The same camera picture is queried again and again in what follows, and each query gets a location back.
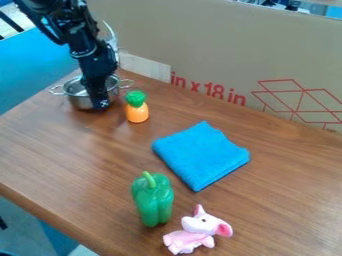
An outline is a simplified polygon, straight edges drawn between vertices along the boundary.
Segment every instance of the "red line drawing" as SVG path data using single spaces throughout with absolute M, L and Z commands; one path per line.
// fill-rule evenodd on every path
M 296 116 L 303 123 L 322 124 L 322 129 L 326 129 L 328 124 L 342 124 L 342 115 L 338 115 L 342 113 L 342 101 L 325 88 L 307 89 L 294 79 L 261 80 L 258 81 L 258 84 L 262 87 L 262 90 L 252 91 L 251 93 L 263 103 L 262 112 L 265 112 L 266 108 L 269 108 L 275 113 L 290 113 L 289 120 L 293 120 L 294 116 Z M 284 99 L 284 97 L 280 98 L 280 94 L 286 96 L 286 93 L 292 95 L 297 94 L 296 96 L 299 96 L 297 102 L 291 99 L 290 101 L 292 102 L 289 104 L 286 102 L 287 99 Z M 304 97 L 311 100 L 310 106 L 305 102 L 303 103 L 305 101 L 303 100 Z M 327 100 L 333 104 L 327 106 Z

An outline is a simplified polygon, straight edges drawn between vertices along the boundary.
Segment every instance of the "teal floor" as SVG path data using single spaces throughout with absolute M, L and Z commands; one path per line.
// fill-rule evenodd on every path
M 37 29 L 0 41 L 0 115 L 77 68 L 66 46 L 49 41 Z M 0 197 L 0 251 L 16 256 L 67 256 L 76 241 Z

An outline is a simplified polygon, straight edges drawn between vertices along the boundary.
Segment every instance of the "box diagram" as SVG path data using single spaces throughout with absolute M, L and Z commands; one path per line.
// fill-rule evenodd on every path
M 342 124 L 342 101 L 325 88 L 303 88 L 294 79 L 262 80 L 258 84 L 262 89 L 252 94 L 263 104 L 263 112 L 271 110 L 322 129 Z

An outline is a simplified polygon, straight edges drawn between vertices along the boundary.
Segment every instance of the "pot handle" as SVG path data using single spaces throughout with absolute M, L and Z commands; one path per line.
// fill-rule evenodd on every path
M 56 86 L 50 88 L 48 91 L 49 91 L 49 93 L 51 93 L 55 96 L 63 96 L 63 95 L 65 95 L 64 92 L 55 92 L 56 89 L 61 88 L 61 87 L 62 87 L 62 85 L 56 85 Z
M 128 89 L 134 84 L 134 81 L 131 79 L 120 79 L 119 89 Z

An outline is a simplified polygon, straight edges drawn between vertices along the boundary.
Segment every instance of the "elephant ear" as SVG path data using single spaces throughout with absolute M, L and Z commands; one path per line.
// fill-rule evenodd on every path
M 231 237 L 233 235 L 233 229 L 228 223 L 222 220 L 217 226 L 216 234 L 220 236 Z
M 192 216 L 196 217 L 197 215 L 205 214 L 205 211 L 202 205 L 198 204 L 195 206 L 194 210 L 192 211 Z

